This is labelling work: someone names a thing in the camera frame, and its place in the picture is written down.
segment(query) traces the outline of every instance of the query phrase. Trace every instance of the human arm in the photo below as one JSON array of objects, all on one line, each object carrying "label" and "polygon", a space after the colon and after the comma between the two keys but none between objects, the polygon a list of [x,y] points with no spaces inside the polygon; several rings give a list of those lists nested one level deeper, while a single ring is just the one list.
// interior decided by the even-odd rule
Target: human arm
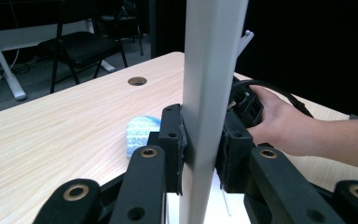
[{"label": "human arm", "polygon": [[251,88],[264,106],[262,122],[248,129],[255,144],[269,143],[290,155],[324,157],[358,167],[358,119],[313,119],[265,88]]}]

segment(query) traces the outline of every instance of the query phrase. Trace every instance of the desk leg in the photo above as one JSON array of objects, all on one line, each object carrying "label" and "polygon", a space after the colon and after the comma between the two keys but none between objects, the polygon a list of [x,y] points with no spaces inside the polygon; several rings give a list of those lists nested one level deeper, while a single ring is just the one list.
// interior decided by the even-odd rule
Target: desk leg
[{"label": "desk leg", "polygon": [[103,67],[104,70],[106,70],[106,72],[112,73],[116,70],[114,66],[112,66],[110,63],[107,63],[105,60],[103,60],[101,66]]},{"label": "desk leg", "polygon": [[24,90],[22,89],[19,81],[17,78],[11,73],[10,68],[7,64],[7,61],[0,50],[0,64],[2,65],[4,71],[5,71],[5,78],[7,80],[7,84],[10,87],[14,98],[16,100],[25,100],[27,98],[27,95],[25,94]]}]

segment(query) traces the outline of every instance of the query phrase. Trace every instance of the dark background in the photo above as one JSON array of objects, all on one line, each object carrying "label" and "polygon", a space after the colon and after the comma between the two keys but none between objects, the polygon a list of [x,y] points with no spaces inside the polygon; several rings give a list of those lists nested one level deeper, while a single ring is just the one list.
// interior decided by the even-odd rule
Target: dark background
[{"label": "dark background", "polygon": [[[26,15],[38,11],[35,4],[22,19],[51,21],[56,3],[51,10],[45,3],[42,21],[40,12]],[[137,6],[152,58],[184,52],[185,0],[137,0]],[[0,8],[0,17],[10,16],[9,10]],[[0,20],[0,27],[13,25],[10,21]],[[358,0],[250,0],[244,30],[255,37],[238,58],[236,72],[358,116]]]},{"label": "dark background", "polygon": [[[57,21],[57,13],[62,0],[0,0],[0,30],[52,24]],[[142,34],[149,33],[148,1],[135,0],[139,10],[139,23]],[[36,47],[20,49],[17,63],[27,62],[37,54]],[[10,65],[17,51],[4,51]]]}]

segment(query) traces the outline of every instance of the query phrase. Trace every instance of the human hand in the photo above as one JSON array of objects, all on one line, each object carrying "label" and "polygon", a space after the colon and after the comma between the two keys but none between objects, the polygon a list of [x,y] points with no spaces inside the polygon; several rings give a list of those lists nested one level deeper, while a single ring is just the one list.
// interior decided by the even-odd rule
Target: human hand
[{"label": "human hand", "polygon": [[312,119],[276,94],[259,86],[251,86],[264,109],[260,124],[249,128],[256,145],[269,143],[270,145],[292,155],[309,155],[305,144],[308,144],[308,125],[313,125]]}]

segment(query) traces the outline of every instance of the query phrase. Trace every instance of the white desk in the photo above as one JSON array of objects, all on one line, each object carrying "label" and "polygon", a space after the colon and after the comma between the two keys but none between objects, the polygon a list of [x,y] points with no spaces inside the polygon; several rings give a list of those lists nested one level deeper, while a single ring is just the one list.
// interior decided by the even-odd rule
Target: white desk
[{"label": "white desk", "polygon": [[[71,34],[75,31],[93,32],[90,21],[75,22],[64,26],[63,34]],[[38,43],[54,38],[57,33],[57,25],[41,25],[33,27],[25,27],[18,29],[9,29],[0,31],[0,64],[5,71],[5,78],[16,100],[25,100],[26,93],[22,89],[21,84],[16,76],[11,72],[7,60],[3,55],[3,51],[11,49],[22,49],[36,46]],[[113,72],[115,67],[103,61],[102,67],[107,72]]]}]

